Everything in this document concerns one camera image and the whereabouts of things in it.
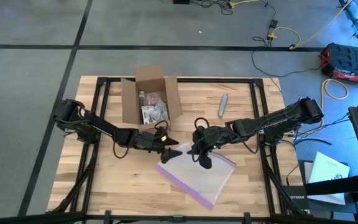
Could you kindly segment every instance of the gray floor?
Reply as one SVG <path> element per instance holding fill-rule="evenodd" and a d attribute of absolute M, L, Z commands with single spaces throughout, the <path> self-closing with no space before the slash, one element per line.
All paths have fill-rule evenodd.
<path fill-rule="evenodd" d="M 323 27 L 324 20 L 338 11 L 336 1 L 286 0 L 271 5 L 279 25 L 297 30 L 302 38 Z M 73 44 L 85 6 L 85 0 L 0 0 L 0 44 Z M 271 9 L 260 2 L 239 5 L 232 16 L 223 16 L 218 7 L 173 6 L 158 0 L 94 0 L 81 44 L 255 46 L 259 43 L 251 37 L 265 36 L 271 16 Z M 350 25 L 341 14 L 305 46 L 324 47 L 331 42 L 358 46 Z M 279 38 L 274 46 L 296 42 L 290 32 L 276 34 Z M 69 50 L 0 49 L 0 217 L 17 214 L 69 54 Z M 254 56 L 260 68 L 277 75 L 319 65 L 315 52 L 256 52 Z M 163 65 L 167 75 L 265 77 L 252 66 L 250 52 L 79 50 L 64 98 L 75 96 L 82 75 L 132 75 L 135 66 L 149 64 Z M 303 96 L 319 99 L 325 78 L 319 71 L 281 78 L 285 103 Z M 358 85 L 347 86 L 350 94 L 345 100 L 325 97 L 327 123 L 341 118 L 347 107 L 358 105 Z M 329 87 L 335 95 L 344 93 L 337 84 Z M 351 174 L 358 174 L 358 143 L 352 138 L 350 123 L 313 136 L 334 139 L 334 145 L 302 143 L 299 159 L 313 159 L 321 151 L 349 163 Z M 62 144 L 62 132 L 54 129 L 29 214 L 46 209 Z"/>

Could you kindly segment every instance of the open cardboard box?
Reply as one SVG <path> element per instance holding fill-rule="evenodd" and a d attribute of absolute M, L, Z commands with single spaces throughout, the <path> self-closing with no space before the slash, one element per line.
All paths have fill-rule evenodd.
<path fill-rule="evenodd" d="M 169 119 L 182 115 L 177 78 L 164 78 L 160 65 L 137 67 L 135 81 L 123 78 L 121 79 L 121 88 L 122 122 L 124 123 L 138 124 L 141 130 L 154 128 L 156 123 L 142 124 L 139 104 L 139 91 L 141 90 L 146 93 L 160 92 L 162 101 L 167 105 Z"/>

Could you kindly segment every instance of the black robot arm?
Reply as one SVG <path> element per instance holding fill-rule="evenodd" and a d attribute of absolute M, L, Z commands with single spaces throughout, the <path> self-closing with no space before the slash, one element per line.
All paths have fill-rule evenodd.
<path fill-rule="evenodd" d="M 68 134 L 77 133 L 78 140 L 88 144 L 94 144 L 99 139 L 101 131 L 111 136 L 112 140 L 121 147 L 161 153 L 163 163 L 182 154 L 180 151 L 165 148 L 179 143 L 168 137 L 166 127 L 156 124 L 155 134 L 135 128 L 118 128 L 86 110 L 84 104 L 79 101 L 63 100 L 53 111 L 52 119 L 58 128 Z"/>
<path fill-rule="evenodd" d="M 208 158 L 208 152 L 220 148 L 225 144 L 235 144 L 243 142 L 250 152 L 252 151 L 246 144 L 250 137 L 262 132 L 264 141 L 269 144 L 275 144 L 280 140 L 285 132 L 299 127 L 300 124 L 313 124 L 321 121 L 324 116 L 319 105 L 315 100 L 309 98 L 300 98 L 296 103 L 288 105 L 282 110 L 275 111 L 271 114 L 261 116 L 256 119 L 238 119 L 225 123 L 225 127 L 197 126 L 193 133 L 192 150 L 188 154 L 199 155 L 197 161 L 206 169 L 210 169 L 211 159 Z"/>

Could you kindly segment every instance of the wooden table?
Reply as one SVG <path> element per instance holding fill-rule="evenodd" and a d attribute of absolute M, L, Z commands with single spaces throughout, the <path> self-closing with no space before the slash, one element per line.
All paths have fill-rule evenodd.
<path fill-rule="evenodd" d="M 76 100 L 83 102 L 89 110 L 96 80 L 97 77 L 82 77 L 76 95 Z M 269 78 L 264 78 L 263 81 L 269 112 L 282 109 L 284 102 L 278 88 Z M 191 134 L 195 130 L 193 123 L 197 117 L 202 116 L 211 125 L 220 126 L 226 121 L 254 117 L 248 84 L 179 83 L 178 89 L 183 115 L 172 121 L 169 135 L 181 144 L 191 142 Z M 259 111 L 262 114 L 258 89 L 256 92 Z M 229 95 L 229 101 L 223 118 L 218 118 L 223 94 Z M 99 102 L 102 96 L 103 91 L 99 95 Z M 121 128 L 135 128 L 134 125 L 122 123 L 119 82 L 111 83 L 105 120 Z M 255 149 L 256 138 L 250 138 L 247 144 Z M 76 136 L 68 136 L 65 139 L 48 210 L 55 208 L 74 185 L 82 146 L 83 143 L 77 141 Z M 218 152 L 234 161 L 237 167 L 223 188 L 214 209 L 208 210 L 155 170 L 155 165 L 160 160 L 158 155 L 130 149 L 124 159 L 116 159 L 112 153 L 111 138 L 103 135 L 88 213 L 102 215 L 105 210 L 111 210 L 112 215 L 241 217 L 244 216 L 244 212 L 249 212 L 252 217 L 268 217 L 259 153 L 251 154 L 242 144 L 225 145 Z M 117 153 L 123 154 L 124 149 L 118 147 Z M 290 144 L 279 144 L 277 157 L 282 179 L 285 180 L 285 176 L 298 164 L 295 150 Z M 299 169 L 292 172 L 289 179 L 292 185 L 301 185 Z M 279 213 L 277 191 L 273 184 L 272 191 L 275 210 Z M 80 192 L 77 209 L 81 209 L 83 195 L 84 187 Z"/>

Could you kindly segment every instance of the ziploc bag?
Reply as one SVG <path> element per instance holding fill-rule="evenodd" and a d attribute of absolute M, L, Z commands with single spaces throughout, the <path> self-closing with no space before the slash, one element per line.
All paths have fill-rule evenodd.
<path fill-rule="evenodd" d="M 206 208 L 212 210 L 224 185 L 230 178 L 236 164 L 228 158 L 210 152 L 212 168 L 204 169 L 198 162 L 193 162 L 190 143 L 182 144 L 176 150 L 182 155 L 170 159 L 166 164 L 159 162 L 156 169 L 177 187 L 191 195 Z"/>

